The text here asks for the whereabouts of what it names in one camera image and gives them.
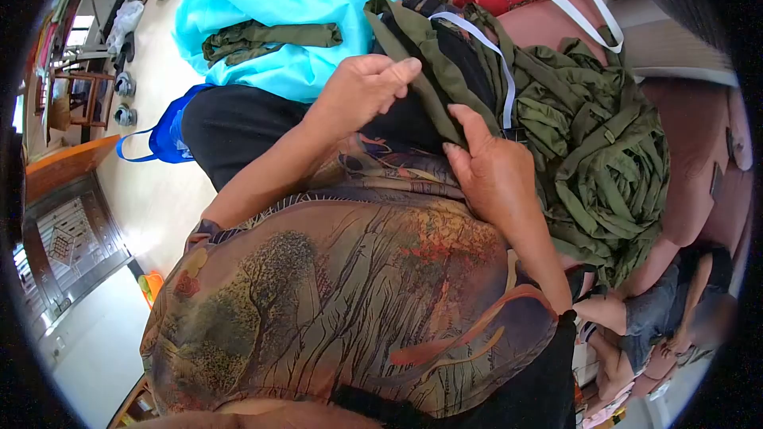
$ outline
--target clothing pile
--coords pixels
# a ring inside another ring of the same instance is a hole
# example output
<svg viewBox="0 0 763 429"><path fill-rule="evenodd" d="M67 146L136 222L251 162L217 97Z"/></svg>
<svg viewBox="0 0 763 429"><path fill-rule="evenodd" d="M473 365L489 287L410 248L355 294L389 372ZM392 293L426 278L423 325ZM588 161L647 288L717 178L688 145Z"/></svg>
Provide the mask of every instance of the clothing pile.
<svg viewBox="0 0 763 429"><path fill-rule="evenodd" d="M644 262L661 230L669 154L655 106L617 54L607 53L605 67L580 39L564 40L559 52L546 46L518 48L480 6L468 4L463 16L483 35L498 39L510 69L507 76L500 54L462 32L487 78L492 101L481 98L469 73L440 51L437 29L443 19L429 20L390 0L366 4L366 17L384 51L395 60L422 60L423 73L412 87L446 140L466 146L463 129L446 111L452 102L479 113L495 136L509 127L524 130L557 249L597 266L605 284L619 285ZM600 34L612 41L607 27ZM510 126L504 119L507 99L513 102Z"/></svg>

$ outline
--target fingernail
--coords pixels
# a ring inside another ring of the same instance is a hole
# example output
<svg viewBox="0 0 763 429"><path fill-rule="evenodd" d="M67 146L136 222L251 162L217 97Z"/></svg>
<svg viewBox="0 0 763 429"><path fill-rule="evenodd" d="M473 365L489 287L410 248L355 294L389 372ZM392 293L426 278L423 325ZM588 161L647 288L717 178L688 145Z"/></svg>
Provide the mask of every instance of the fingernail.
<svg viewBox="0 0 763 429"><path fill-rule="evenodd" d="M417 71L421 68L421 62L418 58L409 57L403 61L403 64L408 67L409 70Z"/></svg>

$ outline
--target blue plastic bag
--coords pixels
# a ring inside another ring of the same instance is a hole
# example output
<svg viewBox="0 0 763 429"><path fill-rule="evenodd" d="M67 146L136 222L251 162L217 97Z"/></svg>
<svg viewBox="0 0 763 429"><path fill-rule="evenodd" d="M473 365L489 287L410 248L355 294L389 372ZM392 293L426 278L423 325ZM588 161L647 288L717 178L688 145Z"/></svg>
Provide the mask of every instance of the blue plastic bag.
<svg viewBox="0 0 763 429"><path fill-rule="evenodd" d="M120 138L119 141L117 141L117 156L133 163L143 163L147 160L158 159L163 160L166 163L177 164L194 160L188 152L186 143L183 142L183 136L180 129L183 120L183 111L186 109L188 102L196 96L196 93L213 86L214 85L209 83L194 85L185 95L169 103L169 106L167 106L167 109L159 118L159 122L156 126ZM124 153L122 152L124 140L133 135L142 135L143 133L148 132L151 133L148 137L148 148L151 150L151 154L143 157L124 157Z"/></svg>
<svg viewBox="0 0 763 429"><path fill-rule="evenodd" d="M207 83L238 83L258 87L281 97L312 102L344 58L365 54L372 31L363 15L368 0L182 0L175 16L173 37L180 56L206 77ZM264 25L337 23L341 45L332 48L287 44L276 53L212 68L201 43L221 28L255 19Z"/></svg>

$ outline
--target light blue plastic bag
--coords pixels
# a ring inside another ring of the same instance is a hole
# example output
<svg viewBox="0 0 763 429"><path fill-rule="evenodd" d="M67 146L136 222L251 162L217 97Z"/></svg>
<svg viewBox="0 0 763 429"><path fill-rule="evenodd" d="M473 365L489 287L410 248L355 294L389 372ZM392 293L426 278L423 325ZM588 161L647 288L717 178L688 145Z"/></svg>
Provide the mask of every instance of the light blue plastic bag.
<svg viewBox="0 0 763 429"><path fill-rule="evenodd" d="M238 83L290 100L312 102L344 58L368 53L371 27L363 15L368 0L182 0L172 35L180 56L215 85ZM255 19L265 25L337 23L341 45L332 48L286 44L276 53L229 67L212 68L201 52L205 38L223 27Z"/></svg>

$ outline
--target olive green fabric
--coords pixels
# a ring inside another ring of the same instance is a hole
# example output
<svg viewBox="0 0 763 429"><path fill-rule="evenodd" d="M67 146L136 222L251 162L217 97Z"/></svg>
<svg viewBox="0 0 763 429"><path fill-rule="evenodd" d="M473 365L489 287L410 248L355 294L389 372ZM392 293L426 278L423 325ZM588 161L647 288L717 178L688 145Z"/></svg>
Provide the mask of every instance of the olive green fabric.
<svg viewBox="0 0 763 429"><path fill-rule="evenodd" d="M366 3L366 18L368 23L371 24L377 41L390 58L400 61L410 57L410 55L405 46L396 39L387 26L377 17L378 14L384 13L390 13L394 17L397 26L400 27L400 30L415 44L421 56L425 59L424 66L431 68L437 83L448 94L450 100L471 107L472 110L475 110L482 116L494 136L501 136L501 127L498 126L496 113L499 108L500 110L503 109L504 102L506 101L506 80L505 77L502 78L503 72L501 71L500 57L496 62L496 54L494 52L479 44L479 42L474 44L476 48L484 48L484 50L478 50L479 56L482 57L481 62L484 56L491 57L493 61L492 68L487 72L489 73L488 76L491 77L491 83L494 84L493 91L497 97L497 105L496 110L490 110L477 95L467 88L459 67L440 51L437 42L437 32L432 28L431 22L425 16L391 0L370 0ZM501 47L501 52L503 52L503 44L499 46ZM426 75L424 73L420 74L411 83L411 86L421 96L424 102L424 109L432 119L440 135L449 141L467 148L468 145L464 139L461 125L447 112L445 109L447 103L443 103L440 100L432 83L427 80Z"/></svg>
<svg viewBox="0 0 763 429"><path fill-rule="evenodd" d="M608 28L599 32L611 40ZM656 107L620 56L607 61L580 39L563 40L560 52L516 49L512 123L527 130L557 249L618 286L662 230L670 155Z"/></svg>
<svg viewBox="0 0 763 429"><path fill-rule="evenodd" d="M265 43L277 45L267 48ZM210 67L223 58L225 64L236 65L277 52L285 43L330 48L342 43L342 34L335 23L268 27L256 20L247 20L208 36L201 44L201 50Z"/></svg>
<svg viewBox="0 0 763 429"><path fill-rule="evenodd" d="M497 97L495 109L489 110L440 52L426 17L390 0L370 0L368 22L391 58L410 55L377 17L383 13L392 14L415 43L426 60L425 70L431 68L449 98L472 107L491 133L500 136L507 93L501 57L472 40ZM609 65L604 67L580 39L565 39L560 52L540 45L518 48L481 7L468 4L463 14L482 33L497 38L512 72L517 88L512 126L527 132L536 190L557 250L599 267L607 285L619 285L644 262L661 232L670 158L656 108L616 54L607 52ZM611 41L607 27L599 32ZM465 147L463 129L424 73L412 87L443 138Z"/></svg>

